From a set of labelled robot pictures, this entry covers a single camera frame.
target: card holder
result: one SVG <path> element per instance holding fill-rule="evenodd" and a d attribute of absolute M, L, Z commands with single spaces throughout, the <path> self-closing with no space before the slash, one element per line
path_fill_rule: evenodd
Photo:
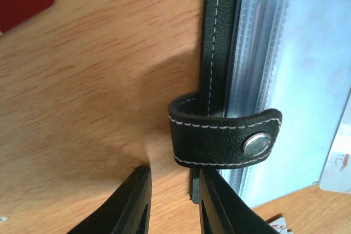
<path fill-rule="evenodd" d="M 229 115 L 233 117 L 229 118 L 227 115 L 231 87 L 227 84 L 233 82 L 228 76 L 233 75 L 235 64 L 231 58 L 236 58 L 231 46 L 239 38 L 233 34 L 233 28 L 239 29 L 235 15 L 241 12 L 237 6 L 239 3 L 240 0 L 205 0 L 199 91 L 177 98 L 169 106 L 174 159 L 180 165 L 192 168 L 251 169 L 252 165 L 261 163 L 270 155 L 279 133 L 282 121 L 279 109 L 257 114 L 256 105 L 251 105 L 251 112 L 246 112 L 244 116 Z M 266 48 L 269 47 L 252 47 L 252 52 L 257 53 Z M 255 81 L 251 82 L 251 86 L 256 87 Z M 258 156 L 245 155 L 248 139 L 258 133 L 269 135 L 269 146 Z"/>

